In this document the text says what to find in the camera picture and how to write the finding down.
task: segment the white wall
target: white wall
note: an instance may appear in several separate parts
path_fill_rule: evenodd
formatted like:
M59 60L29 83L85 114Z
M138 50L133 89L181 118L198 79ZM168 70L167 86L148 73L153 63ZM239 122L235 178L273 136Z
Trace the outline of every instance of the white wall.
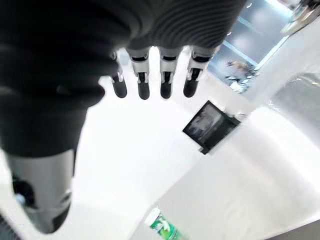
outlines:
M155 204L190 240L260 240L320 219L320 149L259 108ZM143 222L131 240L159 240Z
M256 82L244 94L260 105L298 73L320 73L320 17L290 36L261 68Z

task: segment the green bottle label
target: green bottle label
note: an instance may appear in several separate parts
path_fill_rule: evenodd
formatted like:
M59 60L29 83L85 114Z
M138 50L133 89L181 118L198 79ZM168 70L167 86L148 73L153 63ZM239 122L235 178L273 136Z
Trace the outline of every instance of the green bottle label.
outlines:
M162 214L157 217L150 227L164 240L172 240L177 234L177 229L175 226L168 222Z

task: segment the robotic arm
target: robotic arm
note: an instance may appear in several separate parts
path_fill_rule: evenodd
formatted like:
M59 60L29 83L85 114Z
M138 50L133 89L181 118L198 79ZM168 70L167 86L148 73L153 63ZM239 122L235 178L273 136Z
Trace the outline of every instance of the robotic arm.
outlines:
M111 76L116 95L127 95L114 52L126 47L146 100L149 48L158 46L168 99L179 53L192 46L183 89L190 98L245 2L1 1L0 147L17 200L39 231L55 232L68 214L81 129L104 96L99 77Z

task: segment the white floor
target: white floor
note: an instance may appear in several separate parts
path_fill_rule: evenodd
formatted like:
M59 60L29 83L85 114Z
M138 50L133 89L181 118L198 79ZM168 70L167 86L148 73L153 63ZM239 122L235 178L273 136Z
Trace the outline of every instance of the white floor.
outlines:
M141 100L132 67L124 64L128 95L117 98L109 77L101 78L103 100L91 107L82 130L73 181L73 201L65 224L56 233L36 232L14 201L10 175L0 161L0 209L25 240L129 239L146 210L204 156L182 129L211 99L241 110L239 96L208 73L196 95L186 98L183 87L190 53L181 53L172 97L160 96L159 52L150 50L150 98Z

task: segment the bottle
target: bottle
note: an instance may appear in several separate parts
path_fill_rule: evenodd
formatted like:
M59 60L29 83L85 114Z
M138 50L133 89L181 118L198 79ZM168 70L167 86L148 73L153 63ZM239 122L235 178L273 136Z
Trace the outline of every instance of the bottle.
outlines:
M144 223L164 240L187 240L172 223L166 220L157 207L151 210Z

